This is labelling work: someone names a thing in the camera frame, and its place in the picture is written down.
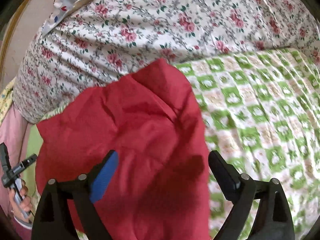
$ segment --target green checkered fabric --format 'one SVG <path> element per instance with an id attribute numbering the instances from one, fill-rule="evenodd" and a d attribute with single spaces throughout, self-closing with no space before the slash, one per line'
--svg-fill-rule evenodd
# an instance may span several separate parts
<path id="1" fill-rule="evenodd" d="M 218 150 L 253 179 L 281 181 L 296 239 L 319 216 L 320 75 L 295 49 L 214 57 L 176 65 L 192 85 L 206 124 L 209 150 Z M 232 204 L 210 175 L 214 237 Z M 241 238 L 251 230 L 255 202 Z"/>

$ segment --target black clamp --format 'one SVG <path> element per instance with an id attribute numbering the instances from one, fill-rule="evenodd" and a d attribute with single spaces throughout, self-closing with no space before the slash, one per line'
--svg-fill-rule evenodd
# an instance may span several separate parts
<path id="1" fill-rule="evenodd" d="M 115 151 L 111 150 L 100 164 L 94 166 L 88 174 L 79 175 L 75 180 L 48 181 L 33 222 L 32 240 L 79 239 L 71 219 L 68 199 L 73 199 L 84 232 L 90 240 L 112 240 L 90 200 L 90 186 L 113 153 Z"/>
<path id="2" fill-rule="evenodd" d="M 294 240 L 290 208 L 278 179 L 253 180 L 239 174 L 218 151 L 209 154 L 209 167 L 225 198 L 233 207 L 215 240 L 237 240 L 250 213 L 252 202 L 260 199 L 248 240 Z"/>

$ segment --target blanket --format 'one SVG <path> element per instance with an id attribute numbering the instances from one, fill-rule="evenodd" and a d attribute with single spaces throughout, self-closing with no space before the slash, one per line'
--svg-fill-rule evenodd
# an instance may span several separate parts
<path id="1" fill-rule="evenodd" d="M 201 111 L 188 80 L 164 59 L 85 90 L 37 127 L 44 140 L 36 164 L 40 193 L 50 178 L 73 180 L 114 149 L 118 168 L 94 204 L 113 239 L 209 239 Z M 69 209 L 83 230 L 71 201 Z"/>
<path id="2" fill-rule="evenodd" d="M 320 205 L 320 75 L 316 66 L 299 51 L 282 49 L 222 55 L 176 67 L 191 83 L 200 106 L 208 149 L 218 150 L 240 173 L 254 179 L 278 178 L 289 202 L 296 239 L 301 239 L 318 218 L 315 211 Z M 64 108 L 43 118 L 60 114 Z M 213 238 L 232 203 L 225 200 L 212 174 L 208 187 Z M 254 201 L 241 239 L 249 235 L 257 207 Z"/>
<path id="3" fill-rule="evenodd" d="M 159 57 L 177 64 L 294 47 L 320 63 L 318 26 L 300 0 L 93 0 L 41 31 L 14 85 L 13 100 L 31 123 Z"/>

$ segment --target bed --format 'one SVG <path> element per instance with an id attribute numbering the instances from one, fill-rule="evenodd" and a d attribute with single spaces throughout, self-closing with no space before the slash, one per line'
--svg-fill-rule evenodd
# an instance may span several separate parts
<path id="1" fill-rule="evenodd" d="M 194 87 L 207 124 L 209 149 L 219 147 L 224 158 L 252 177 L 267 180 L 276 173 L 291 196 L 296 238 L 310 230 L 319 216 L 308 211 L 319 210 L 320 33 L 300 0 L 92 0 L 61 19 L 47 35 L 42 30 L 35 34 L 14 85 L 5 94 L 14 102 L 8 109 L 14 106 L 23 119 L 36 124 L 62 111 L 85 88 L 117 81 L 164 57 Z M 238 76 L 243 81 L 235 84 Z M 266 87 L 270 81 L 278 83 L 276 88 Z M 258 107 L 245 103 L 239 110 L 238 101 L 250 93 Z M 271 100 L 275 95 L 280 103 Z M 275 110 L 264 105 L 270 100 Z M 272 120 L 273 111 L 284 119 Z M 255 155 L 268 143 L 252 137 L 257 131 L 243 126 L 246 116 L 251 128 L 273 123 L 265 129 L 265 139 L 276 137 L 278 148 Z M 294 121 L 284 123 L 287 119 Z M 281 135 L 292 130 L 289 137 Z M 223 141 L 222 134 L 233 139 Z M 31 140 L 39 136 L 31 135 Z M 300 140 L 304 136 L 308 141 Z M 293 148 L 288 146 L 291 140 Z M 255 148 L 257 141 L 260 147 Z M 31 185 L 32 175 L 27 177 Z M 214 237 L 231 207 L 210 178 L 209 229 Z M 36 202 L 39 196 L 34 193 Z M 248 235 L 253 217 L 254 211 L 242 237 Z"/>

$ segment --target red fabric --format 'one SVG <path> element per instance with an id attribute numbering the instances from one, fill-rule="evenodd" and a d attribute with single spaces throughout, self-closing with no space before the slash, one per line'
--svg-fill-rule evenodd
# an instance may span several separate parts
<path id="1" fill-rule="evenodd" d="M 165 60 L 86 89 L 37 127 L 44 140 L 36 164 L 40 193 L 49 179 L 75 179 L 114 149 L 119 166 L 95 203 L 114 240 L 209 239 L 204 123 L 188 80 Z"/>

